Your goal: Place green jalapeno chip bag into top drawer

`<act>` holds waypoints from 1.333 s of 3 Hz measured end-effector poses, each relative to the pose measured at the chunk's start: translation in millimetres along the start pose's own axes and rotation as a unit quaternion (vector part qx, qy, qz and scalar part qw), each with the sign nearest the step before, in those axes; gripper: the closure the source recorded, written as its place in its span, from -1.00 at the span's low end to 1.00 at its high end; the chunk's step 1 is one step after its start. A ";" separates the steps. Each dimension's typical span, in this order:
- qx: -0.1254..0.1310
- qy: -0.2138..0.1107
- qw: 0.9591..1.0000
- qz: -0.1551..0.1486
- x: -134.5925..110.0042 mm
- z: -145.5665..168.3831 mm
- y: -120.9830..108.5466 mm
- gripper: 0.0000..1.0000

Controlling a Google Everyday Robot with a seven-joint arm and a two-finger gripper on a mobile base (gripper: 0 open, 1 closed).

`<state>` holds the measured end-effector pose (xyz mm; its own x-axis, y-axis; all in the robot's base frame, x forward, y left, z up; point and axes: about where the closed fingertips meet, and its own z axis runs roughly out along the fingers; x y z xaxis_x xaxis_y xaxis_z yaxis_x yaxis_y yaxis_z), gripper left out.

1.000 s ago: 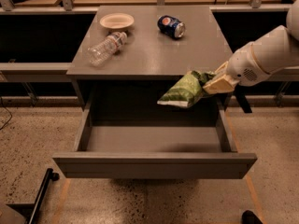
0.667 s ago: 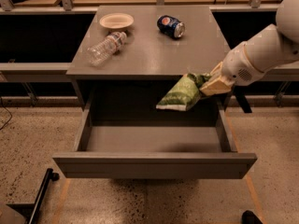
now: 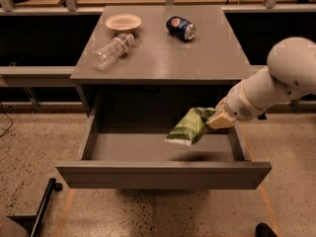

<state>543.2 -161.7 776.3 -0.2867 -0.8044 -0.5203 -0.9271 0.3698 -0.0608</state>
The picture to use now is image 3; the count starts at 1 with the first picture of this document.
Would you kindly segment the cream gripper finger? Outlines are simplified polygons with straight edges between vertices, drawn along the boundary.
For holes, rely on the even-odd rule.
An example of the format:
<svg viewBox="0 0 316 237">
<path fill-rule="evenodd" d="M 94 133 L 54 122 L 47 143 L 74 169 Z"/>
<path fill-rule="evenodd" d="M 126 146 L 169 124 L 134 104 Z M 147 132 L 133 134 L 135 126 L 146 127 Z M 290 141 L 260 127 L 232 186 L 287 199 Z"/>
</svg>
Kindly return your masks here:
<svg viewBox="0 0 316 237">
<path fill-rule="evenodd" d="M 235 123 L 236 118 L 226 111 L 217 111 L 205 123 L 212 129 L 229 128 Z"/>
</svg>

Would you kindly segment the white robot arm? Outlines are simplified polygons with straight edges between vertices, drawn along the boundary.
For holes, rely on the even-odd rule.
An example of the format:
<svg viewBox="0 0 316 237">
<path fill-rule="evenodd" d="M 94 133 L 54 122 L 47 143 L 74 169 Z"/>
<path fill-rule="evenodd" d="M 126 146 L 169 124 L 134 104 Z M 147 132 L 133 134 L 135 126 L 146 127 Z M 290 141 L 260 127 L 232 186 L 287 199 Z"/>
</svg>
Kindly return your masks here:
<svg viewBox="0 0 316 237">
<path fill-rule="evenodd" d="M 233 86 L 206 121 L 213 129 L 227 128 L 236 120 L 251 120 L 266 109 L 316 94 L 316 43 L 306 38 L 278 42 L 267 65 Z"/>
</svg>

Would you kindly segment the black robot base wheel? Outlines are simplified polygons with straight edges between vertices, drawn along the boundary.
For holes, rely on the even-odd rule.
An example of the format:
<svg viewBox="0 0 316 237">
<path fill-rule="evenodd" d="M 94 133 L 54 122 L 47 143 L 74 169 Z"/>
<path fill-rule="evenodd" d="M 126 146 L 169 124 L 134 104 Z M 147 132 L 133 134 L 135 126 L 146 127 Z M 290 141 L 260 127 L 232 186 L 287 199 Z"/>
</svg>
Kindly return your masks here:
<svg viewBox="0 0 316 237">
<path fill-rule="evenodd" d="M 255 237 L 277 237 L 277 235 L 268 224 L 261 222 L 256 226 Z"/>
</svg>

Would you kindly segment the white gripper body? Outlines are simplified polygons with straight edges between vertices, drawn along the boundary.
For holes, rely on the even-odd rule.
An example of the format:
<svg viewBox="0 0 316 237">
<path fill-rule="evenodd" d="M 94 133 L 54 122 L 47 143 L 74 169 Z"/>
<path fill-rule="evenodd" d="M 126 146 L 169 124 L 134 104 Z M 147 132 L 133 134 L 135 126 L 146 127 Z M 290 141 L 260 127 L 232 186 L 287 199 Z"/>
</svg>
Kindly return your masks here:
<svg viewBox="0 0 316 237">
<path fill-rule="evenodd" d="M 244 86 L 244 82 L 239 82 L 233 86 L 215 108 L 221 113 L 238 120 L 250 120 L 259 117 L 264 111 L 257 109 L 250 103 L 245 94 Z"/>
</svg>

